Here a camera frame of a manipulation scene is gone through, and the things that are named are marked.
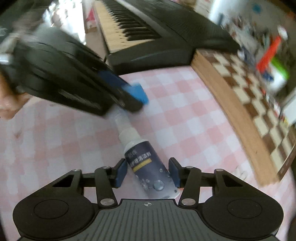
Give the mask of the red tassel ornament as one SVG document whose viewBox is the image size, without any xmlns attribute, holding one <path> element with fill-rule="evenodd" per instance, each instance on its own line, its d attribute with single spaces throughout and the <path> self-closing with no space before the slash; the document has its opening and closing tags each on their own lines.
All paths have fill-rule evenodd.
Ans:
<svg viewBox="0 0 296 241">
<path fill-rule="evenodd" d="M 281 44 L 282 41 L 285 41 L 288 39 L 287 30 L 279 25 L 277 27 L 278 35 L 274 39 L 274 41 L 271 43 L 267 51 L 264 53 L 260 61 L 256 65 L 256 69 L 260 74 L 263 74 L 273 57 L 276 55 L 276 52 Z"/>
</svg>

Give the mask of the white tub green lid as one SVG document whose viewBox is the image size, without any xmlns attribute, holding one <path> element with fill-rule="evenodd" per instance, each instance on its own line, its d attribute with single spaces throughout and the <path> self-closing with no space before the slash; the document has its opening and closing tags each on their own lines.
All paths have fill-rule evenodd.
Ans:
<svg viewBox="0 0 296 241">
<path fill-rule="evenodd" d="M 267 89 L 273 94 L 277 94 L 285 87 L 290 73 L 278 58 L 273 57 L 267 67 Z"/>
</svg>

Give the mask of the dark blue spray bottle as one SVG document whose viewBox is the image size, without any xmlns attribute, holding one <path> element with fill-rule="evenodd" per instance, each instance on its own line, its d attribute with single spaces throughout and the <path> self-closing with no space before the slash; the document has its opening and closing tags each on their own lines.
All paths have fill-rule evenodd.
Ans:
<svg viewBox="0 0 296 241">
<path fill-rule="evenodd" d="M 173 179 L 152 147 L 132 126 L 123 110 L 114 112 L 119 140 L 124 147 L 125 159 L 141 184 L 149 199 L 175 199 L 179 190 Z"/>
</svg>

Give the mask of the pink checkered tablecloth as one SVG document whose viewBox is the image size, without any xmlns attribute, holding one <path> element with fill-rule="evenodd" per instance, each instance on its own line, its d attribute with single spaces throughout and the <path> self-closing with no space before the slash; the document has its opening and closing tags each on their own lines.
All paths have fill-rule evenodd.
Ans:
<svg viewBox="0 0 296 241">
<path fill-rule="evenodd" d="M 115 110 L 124 157 L 75 169 L 13 210 L 21 240 L 276 240 L 280 204 L 223 169 L 204 173 L 170 158 Z"/>
</svg>

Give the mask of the black electronic keyboard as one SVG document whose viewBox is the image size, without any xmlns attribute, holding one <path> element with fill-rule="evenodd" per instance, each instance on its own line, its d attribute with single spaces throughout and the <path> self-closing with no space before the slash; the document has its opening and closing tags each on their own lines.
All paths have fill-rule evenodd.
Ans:
<svg viewBox="0 0 296 241">
<path fill-rule="evenodd" d="M 240 48 L 226 30 L 174 1 L 94 1 L 93 11 L 119 75 L 190 65 L 197 49 Z"/>
</svg>

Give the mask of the wooden chess board box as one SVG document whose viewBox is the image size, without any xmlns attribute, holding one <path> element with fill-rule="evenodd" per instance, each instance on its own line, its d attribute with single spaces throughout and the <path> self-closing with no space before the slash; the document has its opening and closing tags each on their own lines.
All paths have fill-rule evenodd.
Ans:
<svg viewBox="0 0 296 241">
<path fill-rule="evenodd" d="M 191 66 L 226 114 L 259 185 L 280 181 L 295 159 L 295 128 L 275 112 L 260 79 L 228 53 L 197 50 Z"/>
</svg>

